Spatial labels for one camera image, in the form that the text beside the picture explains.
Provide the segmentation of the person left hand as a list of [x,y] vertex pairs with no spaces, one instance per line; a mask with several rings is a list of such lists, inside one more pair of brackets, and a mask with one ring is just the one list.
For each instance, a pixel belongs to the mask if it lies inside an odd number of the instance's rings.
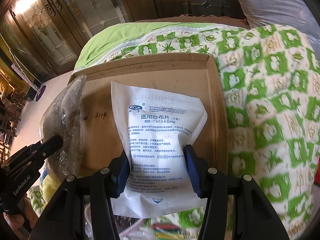
[[[39,217],[33,210],[31,202],[26,194],[23,196],[22,200],[24,203],[24,215],[29,222],[30,227],[33,229]],[[21,231],[24,224],[24,218],[21,214],[7,215],[6,213],[3,213],[3,217],[19,239],[28,239],[28,237]]]

